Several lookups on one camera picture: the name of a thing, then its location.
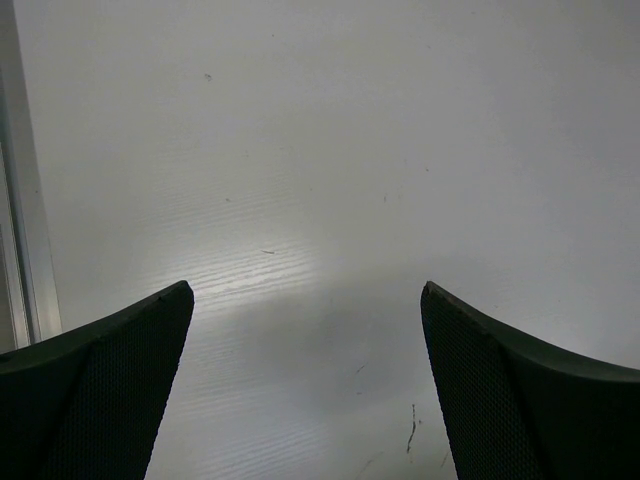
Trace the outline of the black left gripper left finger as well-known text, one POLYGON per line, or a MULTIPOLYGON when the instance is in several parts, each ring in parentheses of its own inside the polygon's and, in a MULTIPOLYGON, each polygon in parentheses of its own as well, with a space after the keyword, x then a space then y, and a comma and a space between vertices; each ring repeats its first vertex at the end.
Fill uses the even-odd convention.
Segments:
POLYGON ((193 311, 179 281, 2 354, 2 478, 144 478, 193 311))

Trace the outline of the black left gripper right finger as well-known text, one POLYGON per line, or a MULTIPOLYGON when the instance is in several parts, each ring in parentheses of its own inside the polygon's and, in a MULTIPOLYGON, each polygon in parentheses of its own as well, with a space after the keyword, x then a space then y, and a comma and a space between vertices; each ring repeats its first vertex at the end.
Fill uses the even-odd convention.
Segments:
POLYGON ((433 282, 421 315, 458 478, 638 478, 638 370, 540 340, 433 282))

